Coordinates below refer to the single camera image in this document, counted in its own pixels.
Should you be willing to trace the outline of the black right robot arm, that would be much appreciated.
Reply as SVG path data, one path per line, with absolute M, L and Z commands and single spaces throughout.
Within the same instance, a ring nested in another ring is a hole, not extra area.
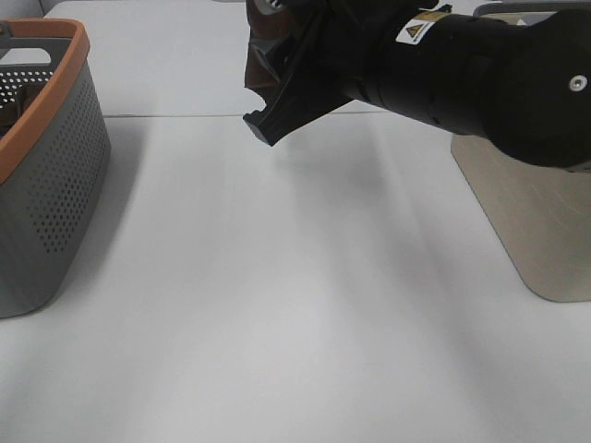
M 590 12 L 537 24 L 438 1 L 249 1 L 245 115 L 274 145 L 349 102 L 488 140 L 530 165 L 590 169 Z

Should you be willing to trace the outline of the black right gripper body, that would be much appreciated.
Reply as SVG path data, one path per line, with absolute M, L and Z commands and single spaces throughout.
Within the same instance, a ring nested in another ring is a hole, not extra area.
M 325 115 L 351 101 L 429 115 L 424 45 L 435 1 L 288 1 L 301 33 L 287 59 L 285 112 Z

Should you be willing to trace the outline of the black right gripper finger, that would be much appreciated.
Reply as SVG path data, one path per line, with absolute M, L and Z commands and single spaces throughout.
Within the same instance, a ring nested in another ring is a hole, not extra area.
M 322 16 L 313 16 L 298 40 L 289 38 L 279 47 L 283 70 L 278 88 L 262 110 L 243 116 L 255 137 L 269 146 L 351 101 L 330 84 L 315 60 L 321 24 Z

